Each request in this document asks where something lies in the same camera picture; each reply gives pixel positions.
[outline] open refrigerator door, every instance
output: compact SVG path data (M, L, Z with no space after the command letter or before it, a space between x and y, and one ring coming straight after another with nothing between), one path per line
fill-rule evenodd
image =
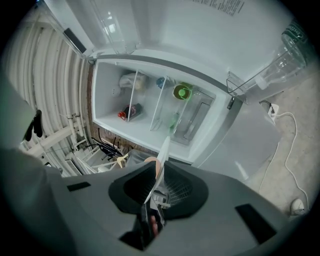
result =
M139 43L130 1L42 0L39 6L82 58L131 54Z
M228 72L226 85L230 95L252 104L302 83L319 70L316 51L295 19L281 39L283 44L272 62L248 81Z

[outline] electrical cord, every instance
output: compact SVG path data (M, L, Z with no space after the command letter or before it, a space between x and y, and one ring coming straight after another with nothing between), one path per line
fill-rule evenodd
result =
M261 181L261 184L260 184L260 187L259 187L259 195L261 195L261 187L262 187L262 184L264 183L264 180L265 180L265 177L266 177L266 175L267 175L268 169L269 169L272 161L274 160L275 155L277 154L277 150L278 150L278 147L279 147L279 143L278 143L278 145L276 145L276 149L275 149L275 152L274 152L274 154L273 154L273 157L272 157L270 163L268 164L268 167L266 168L266 170L265 170L265 172L264 172L264 176L263 176L263 178L262 178L262 181Z
M292 141L292 144L291 144L291 148L290 148L289 154L288 154L288 156L287 156L286 159L285 159L284 166L285 166L285 168L289 171L289 173L293 176L297 188L304 193L305 198L306 198L306 207L307 207L307 209L308 209L308 211L309 211L310 208L309 208L309 198L308 198L308 194L307 194L306 191L304 191L304 190L299 186L296 176L295 176L294 173L288 168L288 165L287 165L288 159L289 159L290 154L291 154L291 151L292 151L292 149L293 149L293 147L294 147L295 140L296 140L296 138L297 138L298 128L297 128L296 118L295 118L294 114L292 114L291 112L285 112L285 113L282 113L282 114L278 114L278 115L276 115L276 117L279 118L279 117L283 117L283 116L286 116L286 115L291 116L291 117L293 118L293 120L294 120L295 135L294 135L294 138L293 138L293 141ZM262 181L261 181L260 188L259 188L259 194L260 194L261 187L262 187L262 184L263 184L263 182L264 182L264 179L265 179L265 177L266 177L268 168L269 168L269 166L271 165L271 163L272 163L272 161L273 161L273 159L274 159L274 157L275 157L275 155L276 155L276 153L277 153L278 146L279 146L279 143L278 143L278 145L276 146L275 153L274 153L274 155L273 155L273 157L272 157L272 159L271 159L271 162L269 163L267 169L265 170L265 173L264 173L264 176L263 176L263 179L262 179Z
M271 114L274 114L274 113L275 113L275 109L274 109L274 107L272 106L272 104L271 104L269 101L261 100L261 101L259 102L260 105L261 105L262 102L269 104L269 109L272 108Z

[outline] floor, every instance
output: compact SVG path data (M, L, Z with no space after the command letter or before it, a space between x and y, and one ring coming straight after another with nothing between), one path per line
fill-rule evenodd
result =
M267 100L279 105L278 115L284 112L294 114L298 133L287 166L296 176L299 186L306 191L311 207L320 190L320 73ZM275 124L282 138L263 181L261 195L289 215L294 199L300 198L306 208L307 201L285 168L285 160L295 136L295 123L290 116L284 116L278 117ZM271 158L245 182L256 192L259 192Z

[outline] person's hand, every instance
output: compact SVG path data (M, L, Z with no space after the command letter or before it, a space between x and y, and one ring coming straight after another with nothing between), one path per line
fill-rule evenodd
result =
M158 224L155 216L151 216L151 226L152 226L153 234L156 237L159 234L159 231L158 231Z

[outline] power strip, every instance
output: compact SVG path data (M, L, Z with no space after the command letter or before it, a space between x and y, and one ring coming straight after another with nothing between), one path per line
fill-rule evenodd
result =
M268 115L273 120L273 122L275 121L275 118L278 112L279 112L279 106L277 104L271 103L271 107L269 108Z

